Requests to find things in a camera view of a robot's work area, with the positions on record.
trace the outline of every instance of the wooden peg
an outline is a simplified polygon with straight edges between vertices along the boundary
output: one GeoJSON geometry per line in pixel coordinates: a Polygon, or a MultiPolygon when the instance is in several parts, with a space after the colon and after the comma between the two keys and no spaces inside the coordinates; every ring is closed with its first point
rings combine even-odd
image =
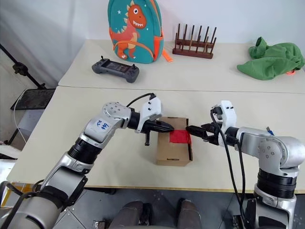
{"type": "Polygon", "coordinates": [[[200,38],[201,38],[201,36],[198,36],[198,39],[197,39],[197,46],[196,46],[196,52],[198,52],[200,38]]]}
{"type": "Polygon", "coordinates": [[[208,44],[208,42],[205,43],[203,52],[208,52],[208,51],[207,51],[207,47],[206,47],[207,44],[208,44]]]}
{"type": "Polygon", "coordinates": [[[192,34],[191,34],[191,40],[190,40],[190,45],[189,45],[189,51],[191,50],[191,46],[192,46],[192,42],[193,42],[194,28],[195,28],[195,26],[193,25],[192,34]]]}
{"type": "Polygon", "coordinates": [[[210,28],[210,26],[208,26],[208,28],[206,29],[206,33],[205,33],[205,38],[204,38],[204,42],[206,42],[206,36],[208,35],[208,32],[209,32],[209,28],[210,28]]]}
{"type": "Polygon", "coordinates": [[[182,41],[181,51],[183,51],[183,46],[184,46],[184,43],[185,43],[186,31],[187,31],[187,24],[185,24],[185,31],[184,31],[184,35],[183,35],[183,41],[182,41]]]}
{"type": "Polygon", "coordinates": [[[201,38],[201,35],[200,35],[201,29],[202,29],[202,25],[200,26],[199,33],[198,33],[196,52],[198,52],[199,42],[200,42],[200,38],[201,38]]]}
{"type": "Polygon", "coordinates": [[[177,40],[178,40],[178,33],[176,33],[176,38],[175,38],[175,49],[177,48],[177,40]]]}
{"type": "Polygon", "coordinates": [[[216,43],[216,37],[215,37],[215,39],[214,39],[213,46],[212,46],[212,49],[211,49],[211,51],[210,51],[210,54],[212,54],[212,52],[213,52],[215,43],[216,43]]]}
{"type": "Polygon", "coordinates": [[[214,29],[213,36],[212,36],[212,39],[211,39],[211,44],[213,42],[213,39],[214,39],[214,36],[215,36],[215,33],[216,33],[216,29],[217,29],[217,27],[215,27],[215,29],[214,29]]]}
{"type": "Polygon", "coordinates": [[[180,34],[180,23],[178,25],[178,36],[177,36],[177,39],[179,39],[179,34],[180,34]]]}

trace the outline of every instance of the wooden rack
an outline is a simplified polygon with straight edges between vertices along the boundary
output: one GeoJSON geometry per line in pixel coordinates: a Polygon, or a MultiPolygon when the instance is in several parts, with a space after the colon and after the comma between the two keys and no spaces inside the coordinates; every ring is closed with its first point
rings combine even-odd
{"type": "Polygon", "coordinates": [[[216,37],[214,38],[214,36],[215,36],[217,27],[215,27],[215,29],[214,29],[212,39],[210,42],[209,42],[209,36],[208,36],[208,32],[209,32],[209,28],[210,28],[209,26],[206,30],[203,42],[200,41],[202,26],[200,26],[197,40],[193,41],[194,28],[195,28],[195,26],[193,25],[190,40],[186,40],[185,39],[186,32],[187,32],[187,24],[186,24],[185,29],[184,29],[183,39],[180,39],[179,38],[180,24],[179,24],[178,32],[176,33],[175,47],[173,48],[173,54],[207,58],[207,59],[213,58],[213,49],[214,49],[214,46],[216,43],[216,37]]]}

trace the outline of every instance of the cardboard box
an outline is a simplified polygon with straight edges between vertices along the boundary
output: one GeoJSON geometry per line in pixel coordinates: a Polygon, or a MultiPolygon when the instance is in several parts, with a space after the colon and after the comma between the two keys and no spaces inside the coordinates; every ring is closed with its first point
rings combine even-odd
{"type": "Polygon", "coordinates": [[[192,143],[187,118],[161,117],[161,121],[171,124],[175,130],[158,134],[157,165],[186,166],[193,160],[192,143]]]}

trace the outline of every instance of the handwritten label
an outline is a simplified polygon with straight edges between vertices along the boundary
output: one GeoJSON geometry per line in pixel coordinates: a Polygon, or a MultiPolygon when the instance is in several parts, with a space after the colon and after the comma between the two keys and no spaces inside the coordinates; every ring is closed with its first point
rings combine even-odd
{"type": "Polygon", "coordinates": [[[96,122],[95,129],[96,129],[97,131],[102,131],[102,132],[104,132],[104,131],[107,131],[107,130],[109,129],[109,127],[110,127],[110,124],[109,124],[109,123],[105,122],[105,121],[102,120],[102,119],[99,119],[99,120],[97,120],[97,122],[96,122]]]}

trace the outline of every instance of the red cloth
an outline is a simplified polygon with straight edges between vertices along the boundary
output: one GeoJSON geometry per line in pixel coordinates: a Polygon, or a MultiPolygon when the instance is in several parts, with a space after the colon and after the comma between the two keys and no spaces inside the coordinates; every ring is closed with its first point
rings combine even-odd
{"type": "Polygon", "coordinates": [[[191,144],[191,136],[186,130],[174,130],[170,132],[171,143],[191,144]]]}

